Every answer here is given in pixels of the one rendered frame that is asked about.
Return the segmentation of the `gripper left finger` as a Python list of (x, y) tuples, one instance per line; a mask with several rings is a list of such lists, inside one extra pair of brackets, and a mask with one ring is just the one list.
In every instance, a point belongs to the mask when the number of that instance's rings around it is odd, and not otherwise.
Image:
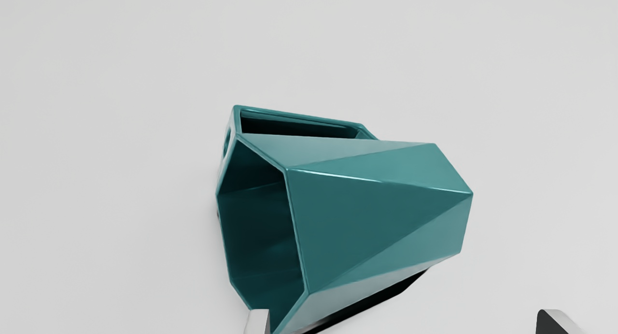
[(271, 334), (270, 311), (255, 308), (249, 311), (243, 334)]

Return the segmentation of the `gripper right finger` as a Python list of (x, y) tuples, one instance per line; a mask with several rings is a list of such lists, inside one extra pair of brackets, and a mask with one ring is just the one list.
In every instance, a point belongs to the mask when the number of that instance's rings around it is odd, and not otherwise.
[(583, 334), (583, 330), (565, 312), (543, 308), (536, 317), (536, 334)]

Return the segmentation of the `teal faceted mug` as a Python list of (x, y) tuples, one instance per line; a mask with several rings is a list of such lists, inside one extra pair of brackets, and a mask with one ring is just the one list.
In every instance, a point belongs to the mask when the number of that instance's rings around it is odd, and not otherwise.
[(473, 191), (434, 143), (236, 105), (215, 196), (241, 300), (312, 334), (461, 252)]

